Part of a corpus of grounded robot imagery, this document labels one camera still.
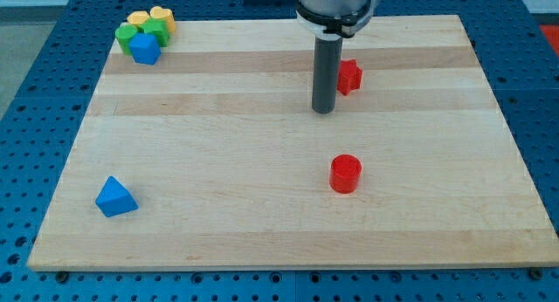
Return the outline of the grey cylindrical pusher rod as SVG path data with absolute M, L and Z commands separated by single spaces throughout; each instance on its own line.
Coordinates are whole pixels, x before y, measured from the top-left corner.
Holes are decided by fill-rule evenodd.
M 311 106 L 317 113 L 331 113 L 335 108 L 342 44 L 342 38 L 315 39 Z

